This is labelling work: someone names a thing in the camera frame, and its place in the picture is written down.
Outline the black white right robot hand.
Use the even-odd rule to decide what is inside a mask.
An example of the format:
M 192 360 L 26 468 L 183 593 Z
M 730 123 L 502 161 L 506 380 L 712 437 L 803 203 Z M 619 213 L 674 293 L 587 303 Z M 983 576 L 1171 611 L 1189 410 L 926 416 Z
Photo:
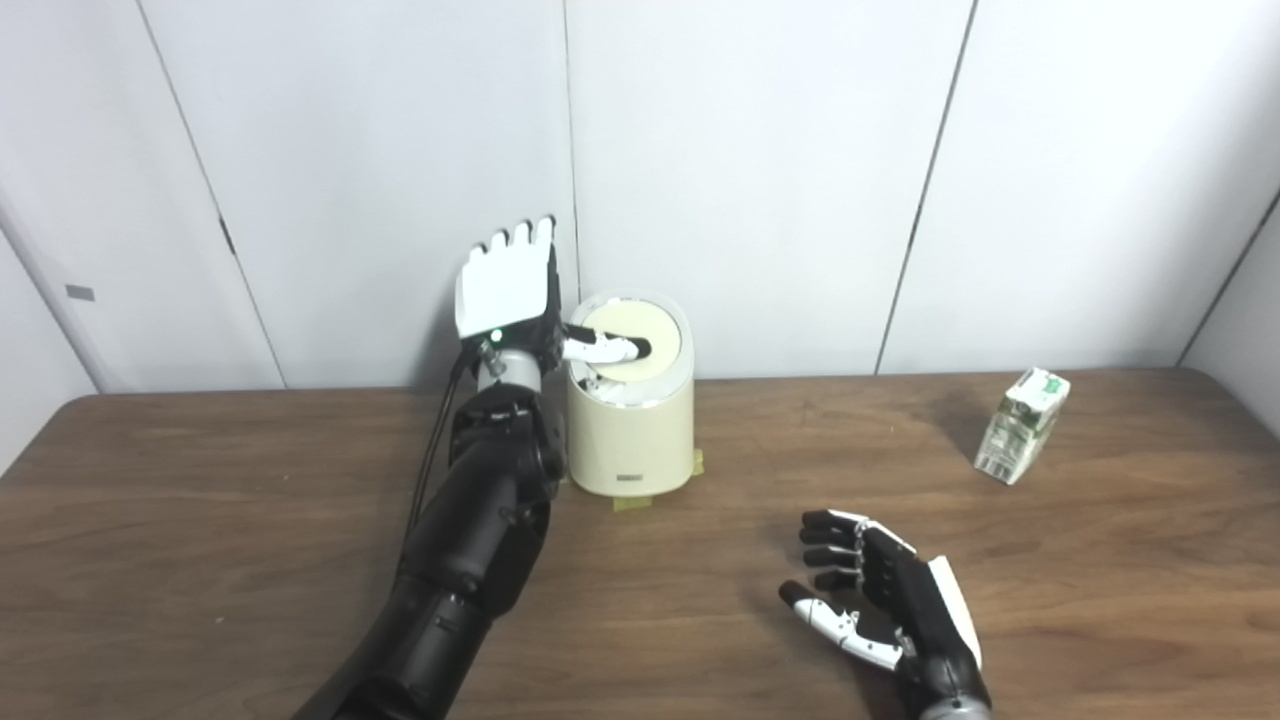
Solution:
M 783 603 L 847 656 L 892 675 L 909 719 L 992 719 L 977 626 L 948 559 L 922 557 L 881 521 L 805 511 L 797 533 L 812 585 Z

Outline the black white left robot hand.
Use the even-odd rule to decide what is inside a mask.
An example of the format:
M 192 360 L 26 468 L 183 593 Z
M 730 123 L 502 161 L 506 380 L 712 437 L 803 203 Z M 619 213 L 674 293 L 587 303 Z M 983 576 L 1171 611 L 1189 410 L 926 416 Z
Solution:
M 470 251 L 454 282 L 454 327 L 476 360 L 532 360 L 540 375 L 564 361 L 636 363 L 649 340 L 571 325 L 562 319 L 554 217 L 520 222 Z

